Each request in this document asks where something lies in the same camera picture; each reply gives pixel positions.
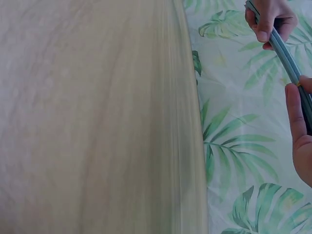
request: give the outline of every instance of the hand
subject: hand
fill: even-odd
[[[308,93],[312,93],[312,78],[301,76],[300,84]],[[293,164],[300,178],[312,187],[312,136],[307,135],[299,90],[296,85],[288,84],[285,93],[292,132]]]
[[[259,25],[255,22],[255,14],[246,8],[245,19],[255,32],[259,42],[264,42],[263,49],[272,50],[269,38],[273,27],[278,31],[281,38],[287,41],[292,30],[297,26],[298,19],[286,0],[254,0],[256,9],[261,17]]]

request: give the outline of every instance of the bedsheet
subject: bedsheet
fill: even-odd
[[[287,46],[312,75],[312,2]],[[185,0],[206,157],[210,234],[312,233],[312,189],[296,174],[285,105],[290,82],[244,19],[243,0]]]

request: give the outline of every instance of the palm leaf print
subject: palm leaf print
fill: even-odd
[[[187,10],[191,7],[195,13],[202,10],[205,14],[212,10],[216,12],[220,9],[236,9],[234,0],[184,0],[184,8]]]
[[[215,13],[209,22],[201,26],[198,31],[202,37],[210,39],[217,37],[230,39],[252,33],[245,21],[244,12],[234,10]]]
[[[198,51],[193,50],[192,54],[193,54],[194,69],[195,69],[195,71],[198,72],[199,76],[201,76],[201,64],[200,64],[200,60],[199,60],[199,56],[198,56]]]
[[[250,219],[248,211],[253,195],[256,195],[254,186],[235,200],[229,218],[239,228],[229,228],[221,234],[311,233],[312,205],[304,202],[300,192],[276,184],[262,184],[253,208],[255,218]]]
[[[253,175],[257,183],[262,184],[264,179],[259,169],[265,171],[275,181],[278,176],[273,167],[267,163],[263,156],[276,158],[275,154],[263,143],[274,142],[273,139],[255,134],[242,134],[233,136],[235,130],[246,125],[257,115],[249,114],[235,118],[224,124],[230,107],[226,107],[208,120],[207,113],[209,100],[204,103],[201,111],[203,126],[203,140],[207,149],[206,153],[206,177],[210,183],[214,176],[215,163],[218,161],[222,168],[220,174],[220,199],[224,199],[230,186],[232,171],[235,173],[240,191],[246,189],[246,172]]]
[[[254,88],[262,79],[265,79],[262,94],[266,103],[272,95],[274,83],[277,81],[277,73],[284,73],[285,69],[282,67],[274,51],[264,51],[261,49],[261,46],[261,43],[253,41],[245,45],[239,51],[242,52],[253,49],[259,51],[259,53],[253,56],[243,67],[243,70],[255,67],[255,71],[245,83],[245,89]],[[303,17],[299,16],[299,26],[295,28],[290,35],[287,47],[294,56],[301,72],[305,73],[305,66],[302,61],[309,61],[309,66],[312,68],[312,28]]]

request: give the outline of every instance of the finger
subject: finger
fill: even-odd
[[[310,94],[312,93],[312,78],[309,78],[307,76],[301,76],[299,82],[305,91]]]
[[[289,35],[297,26],[297,22],[298,20],[296,16],[285,18],[282,20],[281,25],[277,28],[277,31],[284,41],[288,40]]]
[[[292,141],[295,143],[299,138],[307,134],[307,127],[302,114],[300,94],[297,86],[289,84],[286,86],[285,92]]]
[[[263,44],[262,48],[264,50],[274,50],[273,47],[271,46],[271,44],[269,42],[266,42]]]
[[[254,25],[256,25],[255,14],[249,8],[246,8],[246,10],[245,10],[245,19],[246,19],[246,22],[248,23],[249,27],[252,28]]]
[[[257,27],[256,35],[259,42],[269,41],[274,26],[276,14],[267,10],[261,12],[261,18]]]

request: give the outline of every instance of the tropical leaf pattern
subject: tropical leaf pattern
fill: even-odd
[[[254,194],[256,191],[252,186],[235,200],[229,218],[239,228],[226,229],[222,234],[312,233],[312,205],[300,204],[303,194],[295,189],[265,183],[259,188],[255,207],[251,208]],[[254,221],[249,217],[249,209],[254,211]]]
[[[217,37],[230,39],[252,33],[252,30],[245,21],[244,12],[235,10],[215,13],[209,22],[201,26],[198,31],[202,37],[210,39]]]
[[[308,61],[312,68],[312,28],[302,16],[298,18],[299,25],[291,34],[287,42],[287,47],[298,63],[301,72],[305,73],[305,67],[302,61]],[[267,103],[272,95],[274,84],[277,81],[276,74],[278,72],[284,73],[285,69],[282,67],[274,51],[264,51],[261,49],[261,46],[261,43],[253,41],[238,51],[257,50],[258,53],[250,58],[243,67],[243,70],[254,68],[254,72],[249,76],[244,88],[246,90],[252,89],[264,79],[262,94],[265,103]]]
[[[198,51],[193,50],[192,54],[193,54],[193,63],[194,63],[195,71],[197,71],[199,76],[201,76],[201,64],[200,64],[200,60],[198,56]]]
[[[205,14],[222,8],[236,9],[235,0],[184,0],[184,8],[189,9],[191,7],[194,8],[195,13],[202,11]]]
[[[228,191],[231,182],[229,178],[232,177],[232,171],[236,174],[241,191],[246,188],[246,170],[254,176],[254,179],[259,184],[264,182],[259,169],[265,171],[275,181],[278,181],[278,175],[274,168],[263,158],[263,156],[266,156],[276,159],[276,155],[263,145],[263,143],[274,142],[273,139],[252,134],[231,136],[231,133],[235,130],[252,122],[258,116],[248,114],[223,124],[230,110],[230,107],[226,107],[212,117],[210,121],[206,121],[208,107],[209,100],[204,103],[201,111],[201,121],[204,128],[203,140],[207,148],[206,176],[208,183],[210,183],[214,176],[215,161],[219,160],[224,171],[220,175],[220,184],[222,185],[220,187],[220,199],[223,199]]]
[[[308,75],[312,4],[288,2],[299,25],[287,46]],[[209,233],[312,234],[310,188],[292,162],[285,69],[256,41],[244,19],[245,0],[184,4],[201,104]]]

